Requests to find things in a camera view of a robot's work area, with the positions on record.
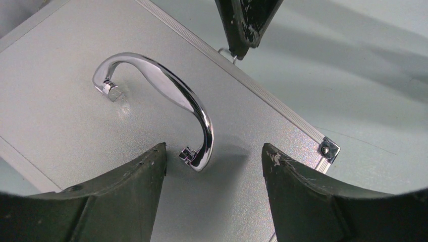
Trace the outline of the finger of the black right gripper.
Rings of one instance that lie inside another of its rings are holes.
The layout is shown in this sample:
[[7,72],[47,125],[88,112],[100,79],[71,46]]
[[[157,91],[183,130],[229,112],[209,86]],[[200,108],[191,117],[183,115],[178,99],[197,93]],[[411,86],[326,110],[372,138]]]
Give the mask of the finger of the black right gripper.
[[257,48],[283,0],[216,0],[216,6],[233,59],[243,60]]

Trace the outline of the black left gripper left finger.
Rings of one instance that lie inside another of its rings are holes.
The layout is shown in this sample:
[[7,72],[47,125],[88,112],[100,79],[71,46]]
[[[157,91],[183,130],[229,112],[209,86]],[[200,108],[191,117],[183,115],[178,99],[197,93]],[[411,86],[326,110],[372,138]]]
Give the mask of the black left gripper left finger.
[[165,143],[61,192],[1,193],[1,241],[150,241],[167,169]]

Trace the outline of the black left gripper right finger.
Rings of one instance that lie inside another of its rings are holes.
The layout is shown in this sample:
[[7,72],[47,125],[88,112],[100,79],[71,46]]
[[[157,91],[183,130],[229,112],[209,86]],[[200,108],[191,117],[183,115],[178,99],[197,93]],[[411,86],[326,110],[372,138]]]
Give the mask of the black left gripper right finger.
[[427,241],[427,189],[393,195],[357,187],[270,143],[261,162],[278,241]]

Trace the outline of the silver metal case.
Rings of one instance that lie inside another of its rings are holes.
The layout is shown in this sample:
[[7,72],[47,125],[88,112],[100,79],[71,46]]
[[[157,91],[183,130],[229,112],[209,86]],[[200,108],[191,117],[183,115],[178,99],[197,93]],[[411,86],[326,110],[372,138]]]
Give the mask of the silver metal case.
[[[108,57],[158,61],[198,96],[211,119],[211,160],[195,116],[130,64],[111,102],[92,76]],[[168,170],[153,241],[267,241],[274,233],[261,151],[271,143],[313,169],[330,167],[324,135],[151,1],[52,1],[1,39],[1,157],[41,192],[84,182],[164,142]]]

